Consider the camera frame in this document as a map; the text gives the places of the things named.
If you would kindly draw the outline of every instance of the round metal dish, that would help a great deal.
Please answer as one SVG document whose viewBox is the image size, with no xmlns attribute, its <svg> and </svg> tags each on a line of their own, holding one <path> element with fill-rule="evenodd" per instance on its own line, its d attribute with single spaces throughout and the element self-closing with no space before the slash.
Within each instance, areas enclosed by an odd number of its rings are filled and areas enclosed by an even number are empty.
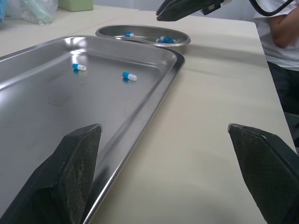
<svg viewBox="0 0 299 224">
<path fill-rule="evenodd" d="M 134 37 L 126 37 L 125 33 L 130 32 Z M 95 33 L 97 36 L 110 37 L 119 40 L 133 41 L 150 44 L 158 47 L 170 48 L 183 54 L 186 46 L 191 42 L 190 37 L 182 32 L 161 27 L 139 26 L 139 25 L 112 25 L 102 27 Z M 171 37 L 177 43 L 157 43 L 156 39 L 161 36 Z"/>
</svg>

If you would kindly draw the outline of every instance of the blue and white capsule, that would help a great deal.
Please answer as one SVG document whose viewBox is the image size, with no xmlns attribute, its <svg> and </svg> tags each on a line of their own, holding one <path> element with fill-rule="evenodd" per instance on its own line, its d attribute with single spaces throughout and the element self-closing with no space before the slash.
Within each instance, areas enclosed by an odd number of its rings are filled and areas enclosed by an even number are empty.
<svg viewBox="0 0 299 224">
<path fill-rule="evenodd" d="M 122 76 L 123 76 L 124 78 L 127 78 L 127 79 L 132 80 L 132 81 L 136 81 L 136 80 L 137 80 L 137 76 L 135 76 L 135 75 L 133 75 L 133 74 L 130 74 L 130 73 L 128 73 L 128 72 L 124 72 L 124 73 L 122 74 Z"/>
<path fill-rule="evenodd" d="M 161 36 L 161 37 L 160 37 L 160 40 L 161 40 L 161 41 L 168 42 L 168 41 L 171 40 L 171 38 L 170 38 L 170 37 L 167 37 L 167 36 Z"/>
<path fill-rule="evenodd" d="M 73 69 L 81 70 L 81 71 L 86 71 L 86 66 L 81 65 L 81 64 L 73 64 L 72 65 Z"/>
<path fill-rule="evenodd" d="M 125 33 L 125 36 L 126 36 L 126 37 L 133 37 L 134 34 L 133 34 L 133 33 L 130 33 L 130 32 L 126 32 L 126 33 Z"/>
<path fill-rule="evenodd" d="M 156 39 L 157 43 L 164 43 L 164 41 L 160 40 L 160 39 Z"/>
</svg>

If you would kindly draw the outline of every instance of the green box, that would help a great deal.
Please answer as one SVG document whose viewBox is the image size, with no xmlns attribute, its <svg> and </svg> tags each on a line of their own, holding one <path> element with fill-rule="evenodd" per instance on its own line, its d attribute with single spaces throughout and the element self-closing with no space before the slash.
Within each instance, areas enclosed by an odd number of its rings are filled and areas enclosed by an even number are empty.
<svg viewBox="0 0 299 224">
<path fill-rule="evenodd" d="M 58 7 L 70 12 L 93 10 L 93 0 L 58 0 Z"/>
</svg>

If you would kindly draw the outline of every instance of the white shirt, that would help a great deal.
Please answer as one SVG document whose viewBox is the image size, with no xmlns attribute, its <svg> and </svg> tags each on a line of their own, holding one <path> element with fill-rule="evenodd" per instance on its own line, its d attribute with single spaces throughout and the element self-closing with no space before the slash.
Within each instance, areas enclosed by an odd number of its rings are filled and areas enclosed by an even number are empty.
<svg viewBox="0 0 299 224">
<path fill-rule="evenodd" d="M 272 12 L 280 7 L 285 0 L 257 0 L 258 4 L 265 11 Z M 293 1 L 290 5 L 284 8 L 280 13 L 274 15 L 287 15 L 294 8 L 297 7 L 299 0 Z M 282 68 L 299 71 L 299 38 L 291 43 L 285 49 L 281 49 L 275 46 L 269 25 L 266 17 L 260 15 L 258 12 L 255 13 L 254 19 L 257 22 L 256 27 L 260 36 L 263 50 L 265 52 L 267 61 L 279 65 Z"/>
</svg>

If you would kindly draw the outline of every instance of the person's arm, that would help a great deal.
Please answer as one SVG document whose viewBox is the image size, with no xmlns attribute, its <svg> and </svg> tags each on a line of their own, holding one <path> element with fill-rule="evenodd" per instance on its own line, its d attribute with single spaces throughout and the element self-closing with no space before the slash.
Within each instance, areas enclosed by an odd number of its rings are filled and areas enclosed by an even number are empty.
<svg viewBox="0 0 299 224">
<path fill-rule="evenodd" d="M 268 23 L 275 45 L 279 48 L 286 48 L 299 36 L 299 7 L 288 15 L 268 18 Z"/>
</svg>

